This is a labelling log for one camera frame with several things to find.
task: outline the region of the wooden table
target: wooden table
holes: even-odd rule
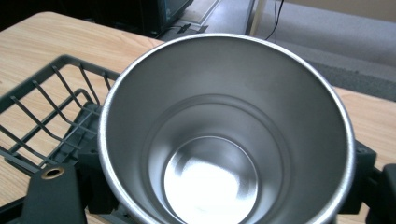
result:
[[[162,42],[79,21],[40,13],[0,33],[0,94],[3,95],[62,54],[121,72],[139,55]],[[374,149],[376,166],[396,163],[396,104],[336,88],[351,117],[356,138]],[[0,144],[4,144],[0,135]],[[28,177],[0,161],[0,205],[24,196]],[[339,216],[340,223],[362,223],[359,216]],[[100,222],[89,218],[90,222]]]

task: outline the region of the black cable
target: black cable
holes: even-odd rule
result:
[[[277,6],[276,6],[276,3],[277,3],[277,1],[275,0],[275,2],[274,2],[274,26],[275,26],[276,21],[277,21],[277,15],[276,15]],[[274,43],[276,43],[276,31],[274,32]]]
[[[271,32],[271,34],[269,34],[269,35],[267,36],[267,38],[265,38],[265,40],[268,40],[268,38],[274,33],[274,31],[275,31],[275,29],[276,29],[276,27],[277,27],[277,24],[279,23],[280,11],[282,10],[283,2],[284,2],[284,1],[285,1],[285,0],[282,0],[282,1],[280,2],[279,11],[277,12],[276,23],[275,23],[274,29],[273,29],[273,31]]]

